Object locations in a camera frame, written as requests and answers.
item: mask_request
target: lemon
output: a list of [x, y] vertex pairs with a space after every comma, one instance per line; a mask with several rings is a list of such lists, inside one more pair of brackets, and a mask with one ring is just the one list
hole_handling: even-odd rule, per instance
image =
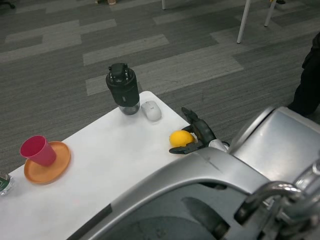
[[175, 131], [170, 135], [169, 141], [172, 147], [185, 147], [187, 144], [195, 141], [194, 136], [185, 130]]

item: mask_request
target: black pants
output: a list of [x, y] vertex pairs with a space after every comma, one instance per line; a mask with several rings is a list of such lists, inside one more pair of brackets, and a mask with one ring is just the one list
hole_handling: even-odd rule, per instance
[[302, 65], [301, 82], [289, 109], [308, 115], [320, 104], [320, 49], [311, 49]]

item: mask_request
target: plastic cup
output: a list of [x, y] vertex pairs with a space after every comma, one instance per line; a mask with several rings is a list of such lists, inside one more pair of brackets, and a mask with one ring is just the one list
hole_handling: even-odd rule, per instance
[[30, 137], [22, 144], [20, 154], [42, 166], [50, 166], [56, 160], [56, 153], [44, 136]]

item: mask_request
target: orange plate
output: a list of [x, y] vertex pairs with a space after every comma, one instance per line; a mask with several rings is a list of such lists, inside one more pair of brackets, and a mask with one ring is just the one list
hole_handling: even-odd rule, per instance
[[70, 163], [70, 150], [67, 145], [60, 141], [49, 142], [56, 153], [56, 159], [50, 166], [41, 166], [30, 159], [24, 165], [24, 175], [26, 179], [34, 184], [45, 184], [53, 182], [68, 167]]

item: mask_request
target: floor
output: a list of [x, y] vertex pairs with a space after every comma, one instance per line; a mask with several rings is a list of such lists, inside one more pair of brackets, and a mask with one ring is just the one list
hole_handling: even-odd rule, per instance
[[[0, 169], [24, 163], [33, 135], [62, 141], [116, 107], [108, 66], [126, 62], [142, 91], [182, 106], [230, 141], [267, 106], [292, 100], [319, 32], [320, 2], [288, 0], [263, 27], [269, 3], [252, 0], [20, 0], [0, 6]], [[320, 123], [320, 111], [310, 117]]]

